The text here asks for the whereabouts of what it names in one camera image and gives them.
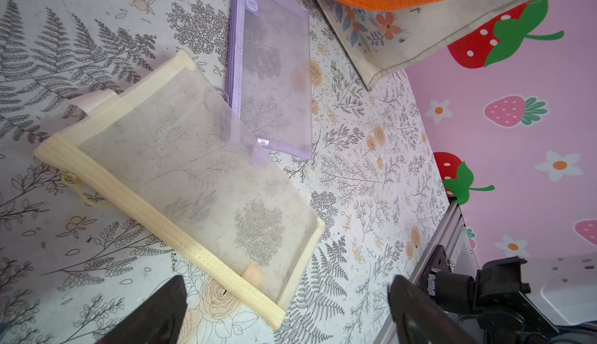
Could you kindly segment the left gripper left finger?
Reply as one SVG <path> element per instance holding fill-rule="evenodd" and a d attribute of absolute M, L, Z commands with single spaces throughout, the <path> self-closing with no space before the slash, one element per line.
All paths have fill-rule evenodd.
<path fill-rule="evenodd" d="M 187 312 L 187 289 L 181 275 L 168 280 L 98 344 L 178 342 Z"/>

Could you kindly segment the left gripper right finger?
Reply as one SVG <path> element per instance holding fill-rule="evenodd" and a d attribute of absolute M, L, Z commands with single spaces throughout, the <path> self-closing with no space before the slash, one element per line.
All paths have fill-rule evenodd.
<path fill-rule="evenodd" d="M 388 288 L 388 303 L 399 343 L 477 343 L 428 295 L 401 275 L 396 275 Z"/>

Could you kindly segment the cream mesh pouch front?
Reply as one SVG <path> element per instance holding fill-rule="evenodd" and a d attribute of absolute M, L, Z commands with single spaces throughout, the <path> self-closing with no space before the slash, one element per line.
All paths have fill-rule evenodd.
<path fill-rule="evenodd" d="M 280 328 L 324 224 L 185 52 L 34 152 Z"/>

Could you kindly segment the purple mesh pouch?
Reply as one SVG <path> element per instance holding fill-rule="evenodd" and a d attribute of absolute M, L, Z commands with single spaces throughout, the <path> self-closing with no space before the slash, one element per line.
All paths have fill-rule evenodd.
<path fill-rule="evenodd" d="M 289 0 L 232 0 L 229 105 L 264 148 L 312 158 L 309 13 Z"/>

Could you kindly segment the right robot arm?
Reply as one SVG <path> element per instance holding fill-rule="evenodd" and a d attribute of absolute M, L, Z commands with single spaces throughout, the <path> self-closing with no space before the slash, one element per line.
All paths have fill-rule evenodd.
<path fill-rule="evenodd" d="M 594 343 L 596 256 L 488 262 L 456 273 L 445 251 L 434 256 L 419 287 L 484 343 Z"/>

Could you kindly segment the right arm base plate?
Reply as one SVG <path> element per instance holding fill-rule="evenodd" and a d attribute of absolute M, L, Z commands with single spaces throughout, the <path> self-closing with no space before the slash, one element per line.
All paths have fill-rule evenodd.
<path fill-rule="evenodd" d="M 443 245 L 436 245 L 424 259 L 424 264 L 416 279 L 416 286 L 434 299 L 437 275 L 450 272 L 452 272 L 452 263 L 448 258 L 446 248 Z"/>

